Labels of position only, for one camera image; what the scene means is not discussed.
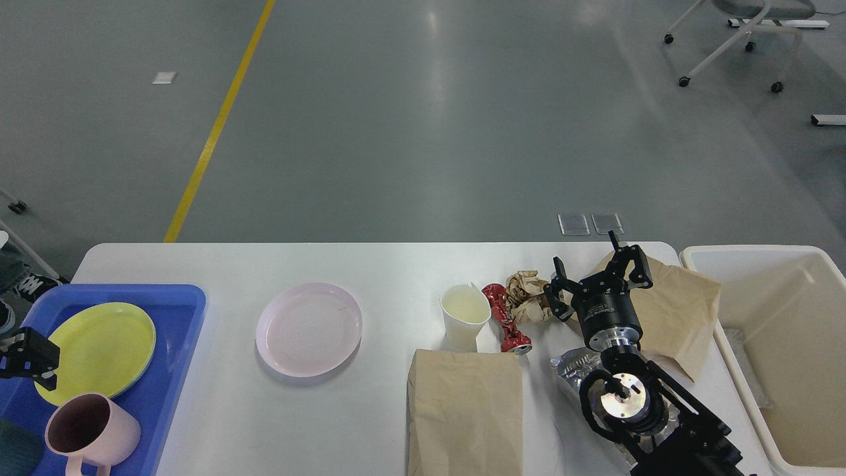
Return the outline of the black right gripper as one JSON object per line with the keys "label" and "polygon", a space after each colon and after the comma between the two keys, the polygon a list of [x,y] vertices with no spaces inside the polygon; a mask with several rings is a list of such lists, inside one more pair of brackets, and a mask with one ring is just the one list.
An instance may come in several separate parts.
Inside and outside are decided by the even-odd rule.
{"label": "black right gripper", "polygon": [[[564,323],[571,317],[579,321],[584,344],[603,352],[613,346],[640,346],[642,328],[631,300],[631,290],[654,286],[646,253],[635,245],[624,245],[616,232],[608,231],[613,253],[600,272],[600,292],[580,294],[582,283],[571,280],[559,257],[553,257],[554,272],[543,287],[552,314]],[[565,302],[562,293],[573,296]]]}

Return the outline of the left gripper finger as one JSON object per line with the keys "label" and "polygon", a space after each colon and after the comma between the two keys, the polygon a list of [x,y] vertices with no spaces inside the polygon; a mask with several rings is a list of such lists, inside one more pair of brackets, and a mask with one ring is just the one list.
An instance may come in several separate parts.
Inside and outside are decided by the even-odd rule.
{"label": "left gripper finger", "polygon": [[36,329],[22,327],[1,340],[1,377],[27,377],[46,391],[57,387],[60,347]]}

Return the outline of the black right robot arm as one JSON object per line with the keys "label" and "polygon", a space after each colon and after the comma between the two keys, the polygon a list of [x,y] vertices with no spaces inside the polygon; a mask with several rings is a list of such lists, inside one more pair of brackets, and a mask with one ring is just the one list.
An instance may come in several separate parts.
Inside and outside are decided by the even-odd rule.
{"label": "black right robot arm", "polygon": [[631,290],[650,288],[640,246],[609,232],[613,255],[601,271],[573,281],[555,257],[543,288],[553,315],[578,320],[584,344],[555,356],[558,386],[595,434],[616,445],[631,475],[738,475],[742,453],[731,429],[641,352]]}

